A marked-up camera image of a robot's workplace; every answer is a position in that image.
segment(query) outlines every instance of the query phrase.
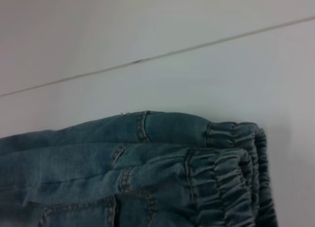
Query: pocket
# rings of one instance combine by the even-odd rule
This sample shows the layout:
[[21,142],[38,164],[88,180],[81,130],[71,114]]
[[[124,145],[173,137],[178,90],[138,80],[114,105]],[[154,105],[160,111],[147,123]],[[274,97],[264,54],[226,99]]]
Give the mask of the pocket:
[[44,211],[39,227],[114,227],[116,199],[53,206]]

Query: seam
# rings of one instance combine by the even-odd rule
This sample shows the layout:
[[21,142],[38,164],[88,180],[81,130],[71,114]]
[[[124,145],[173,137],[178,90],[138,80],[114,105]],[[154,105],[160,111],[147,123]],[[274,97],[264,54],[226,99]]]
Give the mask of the seam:
[[150,142],[144,128],[144,122],[149,111],[144,111],[136,117],[136,134],[139,142]]
[[117,206],[116,204],[116,199],[115,196],[112,196],[112,200],[110,200],[111,202],[113,202],[112,205],[109,206],[109,208],[107,208],[107,227],[114,227],[115,224],[115,208]]
[[10,191],[10,190],[17,190],[17,189],[25,189],[25,188],[31,188],[34,187],[36,185],[53,185],[53,184],[60,184],[60,183],[66,183],[66,182],[75,182],[75,181],[79,181],[79,180],[89,180],[89,179],[93,179],[95,177],[101,176],[106,174],[105,173],[100,173],[100,174],[95,174],[93,176],[89,176],[89,177],[84,177],[84,178],[77,178],[77,179],[69,179],[69,180],[61,180],[61,181],[55,181],[55,182],[41,182],[38,184],[32,184],[32,185],[26,185],[26,186],[16,186],[16,187],[7,187],[7,188],[0,188],[0,192],[3,191]]
[[199,207],[197,206],[197,203],[196,203],[196,195],[195,195],[195,188],[194,186],[192,185],[192,180],[191,180],[191,169],[190,169],[190,161],[193,157],[193,155],[195,154],[195,149],[191,150],[188,154],[188,157],[186,159],[186,162],[185,162],[185,170],[186,170],[186,180],[187,180],[187,183],[189,184],[189,187],[190,187],[190,195],[191,195],[191,200],[192,200],[192,203],[195,205],[196,209],[198,210]]
[[144,122],[147,118],[147,115],[149,114],[150,112],[149,111],[146,111],[144,112],[144,114],[142,115],[142,118],[141,118],[141,131],[142,131],[142,135],[143,137],[147,140],[147,142],[150,142],[148,136],[147,136],[147,133],[145,131],[145,126],[144,126]]
[[127,169],[120,178],[119,186],[122,193],[131,191],[129,179],[133,169],[134,167]]
[[113,213],[111,211],[111,209],[115,208],[115,206],[116,206],[116,199],[115,199],[114,196],[110,196],[110,197],[103,198],[103,199],[101,199],[99,201],[90,202],[90,203],[66,204],[66,205],[58,205],[58,206],[51,207],[51,208],[45,208],[44,209],[44,214],[43,214],[43,216],[42,216],[42,218],[39,221],[37,226],[38,227],[43,227],[44,224],[46,223],[47,217],[49,215],[52,215],[52,214],[57,213],[57,212],[67,213],[67,212],[76,211],[76,210],[82,210],[82,209],[87,209],[87,208],[95,208],[95,207],[99,207],[101,205],[109,207],[109,210],[108,210],[108,221],[113,222],[113,220],[112,220],[113,218],[112,218],[111,214],[115,214],[115,212]]
[[128,147],[127,144],[122,145],[121,147],[119,147],[113,154],[113,163],[112,166],[110,167],[110,170],[112,170],[114,168],[114,165],[116,164],[116,162],[118,161],[118,159],[120,158],[120,156],[125,152],[126,148]]
[[149,210],[147,212],[146,221],[143,225],[143,227],[148,227],[157,211],[157,199],[146,191],[140,191],[139,194],[145,197],[145,199],[148,201]]

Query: denim fabric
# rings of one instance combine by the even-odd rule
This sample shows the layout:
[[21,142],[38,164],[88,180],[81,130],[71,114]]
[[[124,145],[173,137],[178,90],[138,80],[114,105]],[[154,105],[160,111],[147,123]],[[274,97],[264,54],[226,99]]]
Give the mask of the denim fabric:
[[252,123],[139,112],[0,139],[1,227],[277,227]]

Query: gathered denim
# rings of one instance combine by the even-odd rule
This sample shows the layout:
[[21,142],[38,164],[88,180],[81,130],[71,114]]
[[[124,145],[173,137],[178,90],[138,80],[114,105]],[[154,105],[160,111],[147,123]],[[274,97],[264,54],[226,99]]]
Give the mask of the gathered denim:
[[138,112],[0,139],[0,227],[277,227],[253,123]]

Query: crease line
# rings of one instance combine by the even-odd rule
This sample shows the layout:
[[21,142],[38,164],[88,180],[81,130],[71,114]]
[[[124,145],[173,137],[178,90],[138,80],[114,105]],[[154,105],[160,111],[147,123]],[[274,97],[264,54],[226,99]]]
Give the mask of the crease line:
[[242,38],[242,37],[256,35],[256,34],[259,34],[259,33],[268,32],[268,31],[275,30],[275,29],[280,29],[280,28],[284,28],[284,27],[288,27],[288,26],[292,26],[292,25],[296,25],[296,24],[301,24],[301,23],[304,23],[304,22],[309,22],[309,21],[312,21],[312,20],[315,20],[315,15],[313,15],[311,17],[299,19],[299,20],[290,21],[290,22],[283,23],[283,24],[274,25],[274,26],[267,27],[267,28],[262,28],[262,29],[259,29],[259,30],[254,30],[254,31],[250,31],[250,32],[241,33],[241,34],[238,34],[238,35],[235,35],[235,36],[225,37],[225,38],[222,38],[222,39],[219,39],[219,40],[215,40],[215,41],[211,41],[211,42],[207,42],[207,43],[191,46],[191,47],[184,48],[184,49],[181,49],[181,50],[171,51],[171,52],[168,52],[168,53],[165,53],[165,54],[161,54],[161,55],[145,58],[145,59],[142,59],[142,60],[137,60],[137,61],[133,61],[133,62],[129,62],[129,63],[125,63],[125,64],[113,66],[113,67],[109,67],[109,68],[102,69],[102,70],[99,70],[99,71],[78,74],[76,76],[72,76],[72,77],[56,80],[56,81],[53,81],[53,82],[50,82],[50,83],[40,84],[40,85],[37,85],[37,86],[33,86],[33,87],[21,89],[21,90],[16,90],[16,91],[13,91],[13,92],[10,92],[10,93],[4,93],[4,94],[1,94],[0,97],[5,97],[5,96],[17,94],[17,93],[22,93],[22,92],[30,91],[30,90],[33,90],[33,89],[50,86],[50,85],[53,85],[53,84],[58,84],[58,83],[62,83],[62,82],[66,82],[66,81],[70,81],[70,80],[74,80],[74,79],[78,79],[78,78],[83,78],[83,77],[90,76],[90,75],[100,74],[100,73],[112,71],[112,70],[119,69],[119,68],[124,68],[124,67],[127,67],[127,66],[131,66],[131,65],[135,65],[135,64],[139,64],[139,63],[143,63],[143,62],[147,62],[147,61],[153,61],[153,60],[157,60],[157,59],[164,58],[164,57],[167,57],[167,56],[173,56],[173,55],[177,55],[177,54],[180,54],[180,53],[184,53],[184,52],[188,52],[188,51],[193,51],[193,50],[196,50],[196,49],[204,48],[204,47],[207,47],[207,46],[212,46],[212,45],[220,44],[220,43],[223,43],[223,42],[236,40],[236,39],[239,39],[239,38]]

